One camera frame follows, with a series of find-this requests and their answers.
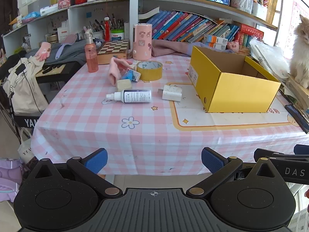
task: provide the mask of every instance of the white bottle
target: white bottle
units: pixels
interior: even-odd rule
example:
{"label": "white bottle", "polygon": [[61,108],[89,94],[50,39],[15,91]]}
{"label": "white bottle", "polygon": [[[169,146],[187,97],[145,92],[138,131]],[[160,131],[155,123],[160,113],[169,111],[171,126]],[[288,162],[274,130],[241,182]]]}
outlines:
{"label": "white bottle", "polygon": [[106,99],[123,103],[149,103],[151,102],[151,90],[123,90],[107,94]]}

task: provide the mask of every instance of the gray ribbed plate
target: gray ribbed plate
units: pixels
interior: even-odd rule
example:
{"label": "gray ribbed plate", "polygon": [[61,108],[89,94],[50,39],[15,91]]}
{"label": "gray ribbed plate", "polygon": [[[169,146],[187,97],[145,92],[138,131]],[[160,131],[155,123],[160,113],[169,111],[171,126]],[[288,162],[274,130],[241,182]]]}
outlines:
{"label": "gray ribbed plate", "polygon": [[[128,189],[117,199],[105,200],[81,226],[65,232],[240,232],[220,221],[203,200],[180,189]],[[283,227],[274,232],[289,232]]]}

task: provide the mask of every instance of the checkered tablecloth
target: checkered tablecloth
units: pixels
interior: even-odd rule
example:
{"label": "checkered tablecloth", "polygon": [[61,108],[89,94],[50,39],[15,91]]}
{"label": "checkered tablecloth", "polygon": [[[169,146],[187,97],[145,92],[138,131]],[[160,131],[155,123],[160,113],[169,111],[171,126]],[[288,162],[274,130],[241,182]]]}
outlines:
{"label": "checkered tablecloth", "polygon": [[309,144],[300,127],[212,131],[180,131],[174,127],[169,101],[157,91],[168,82],[190,82],[190,58],[166,55],[158,81],[139,81],[134,88],[153,92],[152,103],[104,102],[115,92],[107,80],[108,65],[88,73],[84,65],[61,89],[35,125],[31,148],[38,159],[54,163],[85,157],[98,148],[108,152],[104,174],[186,175],[208,172],[201,162],[203,147],[225,157],[253,161],[256,148],[293,153],[295,144]]}

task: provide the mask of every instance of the brown door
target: brown door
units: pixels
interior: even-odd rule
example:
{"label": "brown door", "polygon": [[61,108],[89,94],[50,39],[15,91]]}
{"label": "brown door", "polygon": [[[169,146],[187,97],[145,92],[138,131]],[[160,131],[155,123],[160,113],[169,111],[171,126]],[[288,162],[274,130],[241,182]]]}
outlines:
{"label": "brown door", "polygon": [[[5,35],[11,29],[9,23],[17,16],[17,0],[0,0],[0,35]],[[0,37],[1,48],[4,49],[2,37]]]}

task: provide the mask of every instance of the yellow box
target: yellow box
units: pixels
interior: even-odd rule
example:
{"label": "yellow box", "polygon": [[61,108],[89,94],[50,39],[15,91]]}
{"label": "yellow box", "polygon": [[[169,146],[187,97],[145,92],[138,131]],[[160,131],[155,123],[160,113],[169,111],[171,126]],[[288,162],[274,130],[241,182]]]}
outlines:
{"label": "yellow box", "polygon": [[280,87],[247,56],[195,46],[189,78],[210,113],[267,112]]}

